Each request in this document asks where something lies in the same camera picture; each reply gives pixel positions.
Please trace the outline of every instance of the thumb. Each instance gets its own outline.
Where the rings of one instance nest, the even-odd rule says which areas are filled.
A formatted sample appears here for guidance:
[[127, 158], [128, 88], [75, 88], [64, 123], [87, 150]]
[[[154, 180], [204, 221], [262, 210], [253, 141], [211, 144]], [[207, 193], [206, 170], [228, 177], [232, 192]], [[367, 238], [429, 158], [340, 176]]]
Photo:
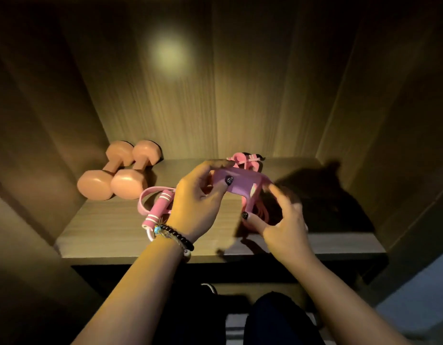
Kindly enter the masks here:
[[268, 224], [261, 220], [258, 215], [250, 212], [242, 212], [242, 218], [247, 225], [253, 227], [263, 236], [264, 229], [268, 227]]
[[212, 191], [210, 191], [207, 197], [212, 201], [221, 203], [221, 199], [226, 193], [226, 190], [228, 190], [228, 184], [224, 180], [220, 180], [213, 186]]

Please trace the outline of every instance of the fingernail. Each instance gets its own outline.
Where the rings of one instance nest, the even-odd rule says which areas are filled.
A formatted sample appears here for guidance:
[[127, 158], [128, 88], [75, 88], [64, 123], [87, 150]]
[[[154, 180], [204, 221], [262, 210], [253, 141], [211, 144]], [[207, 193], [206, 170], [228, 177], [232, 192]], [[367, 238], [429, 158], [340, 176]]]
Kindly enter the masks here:
[[224, 178], [224, 181], [226, 182], [226, 184], [231, 185], [232, 181], [234, 180], [233, 176], [226, 176], [226, 178]]

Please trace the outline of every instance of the hand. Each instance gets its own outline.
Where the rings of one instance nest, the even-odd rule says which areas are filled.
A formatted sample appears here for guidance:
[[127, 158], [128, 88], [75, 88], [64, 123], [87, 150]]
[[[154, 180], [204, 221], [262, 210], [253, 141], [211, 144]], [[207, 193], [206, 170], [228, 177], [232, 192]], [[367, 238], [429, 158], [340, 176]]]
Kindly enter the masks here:
[[314, 259], [301, 203], [292, 204], [274, 184], [268, 185], [268, 189], [282, 208], [283, 219], [276, 226], [271, 226], [253, 213], [244, 212], [242, 217], [263, 236], [272, 255], [285, 266]]
[[173, 227], [194, 243], [210, 229], [220, 209], [228, 185], [223, 180], [213, 185], [212, 191], [204, 193], [212, 170], [234, 166], [234, 161], [209, 160], [202, 162], [180, 180], [175, 190], [172, 213], [167, 225]]

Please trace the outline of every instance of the dumbbell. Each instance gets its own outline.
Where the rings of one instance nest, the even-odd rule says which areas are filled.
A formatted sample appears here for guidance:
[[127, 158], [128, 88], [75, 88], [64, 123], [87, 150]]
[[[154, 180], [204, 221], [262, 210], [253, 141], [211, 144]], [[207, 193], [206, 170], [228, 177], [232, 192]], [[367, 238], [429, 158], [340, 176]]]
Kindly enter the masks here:
[[116, 196], [135, 200], [148, 187], [144, 170], [155, 165], [161, 158], [161, 149], [151, 140], [141, 140], [132, 151], [135, 163], [132, 169], [121, 169], [111, 181], [111, 190]]
[[134, 146], [121, 140], [110, 144], [106, 154], [108, 163], [103, 170], [86, 171], [78, 180], [78, 190], [89, 200], [105, 201], [113, 196], [111, 181], [121, 166], [130, 166], [134, 162]]

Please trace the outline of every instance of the left hand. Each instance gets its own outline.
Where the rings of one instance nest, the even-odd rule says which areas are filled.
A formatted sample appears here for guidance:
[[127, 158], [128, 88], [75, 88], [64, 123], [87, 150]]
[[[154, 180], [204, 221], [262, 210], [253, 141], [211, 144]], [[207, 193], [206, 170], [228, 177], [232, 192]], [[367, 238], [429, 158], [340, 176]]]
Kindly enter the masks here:
[[192, 243], [204, 235], [215, 221], [228, 184], [222, 180], [214, 184], [208, 194], [202, 189], [207, 185], [210, 171], [234, 164], [228, 160], [205, 161], [182, 178], [175, 190], [172, 212], [166, 224]]

